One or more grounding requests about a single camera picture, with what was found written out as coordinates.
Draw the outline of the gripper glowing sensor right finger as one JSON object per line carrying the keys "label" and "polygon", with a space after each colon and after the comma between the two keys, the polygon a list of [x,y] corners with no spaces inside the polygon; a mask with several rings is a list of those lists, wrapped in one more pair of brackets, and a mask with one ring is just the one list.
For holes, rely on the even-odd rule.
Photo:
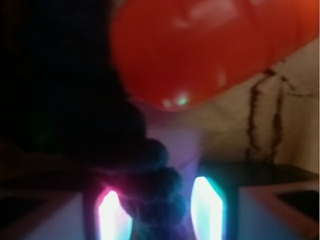
{"label": "gripper glowing sensor right finger", "polygon": [[317,240],[319,175],[295,166],[203,163],[191,193],[198,240]]}

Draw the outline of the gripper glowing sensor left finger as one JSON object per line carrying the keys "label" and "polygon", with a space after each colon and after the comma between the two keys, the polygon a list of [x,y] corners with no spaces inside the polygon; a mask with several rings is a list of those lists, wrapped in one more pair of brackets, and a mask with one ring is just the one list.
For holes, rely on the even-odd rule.
{"label": "gripper glowing sensor left finger", "polygon": [[0,190],[2,240],[130,240],[133,219],[116,191],[105,189],[85,215],[79,191]]}

